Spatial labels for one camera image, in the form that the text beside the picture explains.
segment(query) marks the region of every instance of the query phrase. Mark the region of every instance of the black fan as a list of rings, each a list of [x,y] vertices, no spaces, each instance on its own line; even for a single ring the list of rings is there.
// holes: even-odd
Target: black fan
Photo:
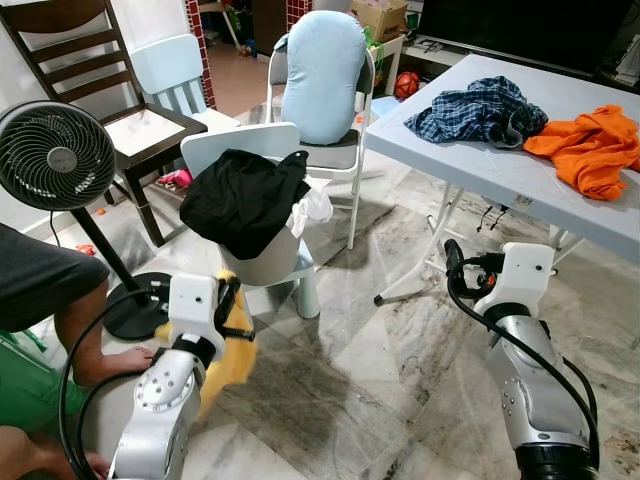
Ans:
[[[170,278],[164,273],[132,277],[85,209],[111,185],[115,163],[116,152],[105,129],[73,105],[35,101],[0,115],[0,184],[31,207],[71,212],[122,281],[108,303]],[[104,324],[115,337],[142,340],[166,321],[162,305],[141,294],[116,307]]]

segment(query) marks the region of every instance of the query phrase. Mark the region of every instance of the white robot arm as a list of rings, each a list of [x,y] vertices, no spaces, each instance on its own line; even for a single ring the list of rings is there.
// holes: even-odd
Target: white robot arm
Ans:
[[[187,436],[200,408],[209,364],[224,353],[227,336],[253,340],[253,332],[224,327],[239,281],[178,274],[171,278],[171,349],[140,377],[134,410],[118,443],[108,478],[180,480]]]
[[[468,260],[454,240],[445,243],[445,250],[449,293],[457,297],[456,304],[481,323],[497,327],[489,340],[487,368],[500,391],[499,401],[522,479],[595,479],[597,429],[590,431],[585,424],[586,417],[595,417],[597,422],[595,398],[590,398],[590,411],[587,409],[585,415],[584,406],[579,407],[566,386],[504,337],[506,332],[522,342],[560,376],[567,363],[590,391],[586,378],[556,351],[546,324],[536,318],[538,302],[549,282],[553,250],[544,245],[508,243],[503,254]],[[465,263],[484,270],[480,288],[467,287],[461,269]],[[464,308],[459,298],[475,300],[473,310]]]

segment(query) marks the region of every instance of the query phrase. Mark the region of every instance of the black television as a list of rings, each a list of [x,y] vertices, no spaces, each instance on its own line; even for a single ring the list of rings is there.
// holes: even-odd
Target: black television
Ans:
[[[424,0],[418,33],[591,74],[633,0]]]

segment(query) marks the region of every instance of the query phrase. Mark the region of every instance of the white basket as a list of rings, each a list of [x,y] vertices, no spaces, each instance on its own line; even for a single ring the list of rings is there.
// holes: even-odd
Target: white basket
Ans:
[[[224,245],[220,245],[220,252],[226,268],[235,273],[244,285],[266,287],[282,282],[293,272],[299,248],[300,238],[283,227],[256,258],[239,260]]]

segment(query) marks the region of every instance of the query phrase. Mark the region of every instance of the cardboard box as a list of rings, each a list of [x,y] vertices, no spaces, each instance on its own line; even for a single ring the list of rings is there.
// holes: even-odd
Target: cardboard box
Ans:
[[[371,27],[373,39],[384,43],[402,33],[407,2],[404,0],[353,0],[351,11],[363,27]]]

